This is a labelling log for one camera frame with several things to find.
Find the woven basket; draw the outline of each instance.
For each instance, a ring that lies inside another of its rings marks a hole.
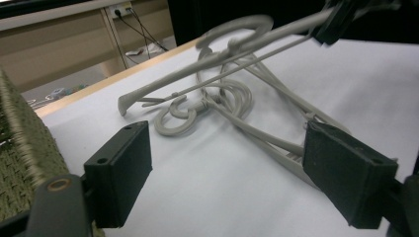
[[[48,128],[1,68],[0,159],[0,222],[29,210],[40,184],[68,174]]]

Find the desk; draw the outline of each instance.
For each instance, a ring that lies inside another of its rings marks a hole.
[[[216,112],[205,113],[191,132],[178,137],[161,136],[153,127],[159,108],[168,104],[148,109],[134,105],[124,118],[120,116],[120,95],[195,61],[198,52],[189,48],[193,44],[153,65],[138,65],[111,77],[92,87],[95,92],[87,91],[89,95],[81,91],[38,111],[77,175],[121,127],[149,120],[153,171],[126,225],[106,230],[107,235],[385,236],[385,220],[379,230],[348,226],[322,192],[275,162]],[[220,50],[225,44],[221,39],[213,48]],[[290,89],[346,125],[353,136],[387,157],[397,157],[396,178],[402,181],[411,174],[418,151],[418,61],[417,45],[340,40],[320,47],[311,40],[264,63]],[[230,78],[243,81],[254,94],[247,122],[302,142],[303,119],[290,103],[245,71]],[[165,97],[194,83],[190,76],[149,97]],[[190,93],[188,98],[198,95]]]

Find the white tabletop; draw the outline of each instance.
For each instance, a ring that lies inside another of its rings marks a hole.
[[[225,44],[223,39],[213,48]],[[149,121],[153,171],[126,225],[107,229],[107,236],[385,236],[386,220],[379,230],[348,226],[322,192],[279,165],[215,111],[204,113],[192,131],[177,137],[161,136],[153,126],[160,108],[168,104],[138,104],[120,116],[120,95],[197,57],[194,48],[188,49],[42,118],[77,175],[120,128]],[[291,90],[342,122],[353,136],[398,158],[399,181],[412,173],[419,147],[418,62],[417,45],[352,40],[331,47],[310,40],[264,61]],[[291,103],[245,71],[230,78],[244,81],[253,93],[247,122],[302,142],[304,120]],[[166,97],[194,83],[190,76],[149,97]]]

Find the floor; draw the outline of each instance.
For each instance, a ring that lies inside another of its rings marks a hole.
[[[160,42],[160,44],[162,44],[169,50],[177,46],[175,38],[173,36],[164,39]],[[150,58],[160,55],[164,52],[160,48],[156,47],[154,44],[150,45],[148,48]],[[138,50],[142,50],[142,53],[126,57],[126,61],[129,67],[133,67],[136,64],[139,64],[149,59],[146,47],[139,48]],[[63,94],[69,94],[73,91],[80,90],[86,86],[93,85],[99,81],[104,80],[105,78],[106,77],[102,73],[101,66],[98,64],[86,68],[82,71],[76,72],[74,74],[68,75],[66,77],[57,79],[30,91],[24,92],[22,93],[22,96],[35,110],[53,101],[56,101],[52,98],[51,94],[54,94],[53,92],[61,91]]]

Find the power outlet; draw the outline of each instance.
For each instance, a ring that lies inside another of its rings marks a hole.
[[[132,8],[132,5],[130,2],[124,2],[116,5],[109,6],[109,10],[111,11],[112,19],[116,19],[118,16],[115,14],[116,10],[120,10],[121,16],[126,16],[131,14],[130,11],[127,11],[126,9]]]

